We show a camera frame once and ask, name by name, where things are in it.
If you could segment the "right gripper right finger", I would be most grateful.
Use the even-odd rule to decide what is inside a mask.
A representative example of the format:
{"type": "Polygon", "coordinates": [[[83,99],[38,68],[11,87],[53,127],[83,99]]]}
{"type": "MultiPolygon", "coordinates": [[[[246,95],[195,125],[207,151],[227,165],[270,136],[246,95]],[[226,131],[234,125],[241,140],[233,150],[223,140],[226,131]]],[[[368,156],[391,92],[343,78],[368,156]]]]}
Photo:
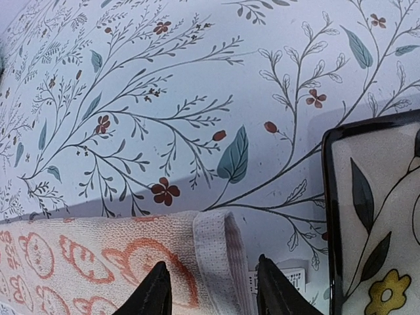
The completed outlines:
{"type": "Polygon", "coordinates": [[[257,269],[257,309],[260,315],[322,315],[264,254],[257,269]]]}

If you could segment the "orange patterned towel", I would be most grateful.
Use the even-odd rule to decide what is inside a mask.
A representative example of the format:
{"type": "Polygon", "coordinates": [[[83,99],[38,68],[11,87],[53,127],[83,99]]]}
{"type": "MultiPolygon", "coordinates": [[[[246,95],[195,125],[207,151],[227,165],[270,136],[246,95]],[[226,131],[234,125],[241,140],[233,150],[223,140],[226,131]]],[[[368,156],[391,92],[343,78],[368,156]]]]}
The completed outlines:
{"type": "Polygon", "coordinates": [[[156,263],[174,314],[252,314],[247,257],[227,210],[1,226],[2,314],[112,314],[156,263]]]}

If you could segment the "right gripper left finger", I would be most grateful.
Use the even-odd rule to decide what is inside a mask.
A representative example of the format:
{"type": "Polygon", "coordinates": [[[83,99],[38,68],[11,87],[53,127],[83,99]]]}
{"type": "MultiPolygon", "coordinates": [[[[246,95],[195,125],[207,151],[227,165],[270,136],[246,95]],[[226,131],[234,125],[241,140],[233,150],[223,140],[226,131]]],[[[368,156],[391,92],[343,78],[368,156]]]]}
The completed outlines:
{"type": "Polygon", "coordinates": [[[159,261],[115,315],[172,315],[171,277],[159,261]]]}

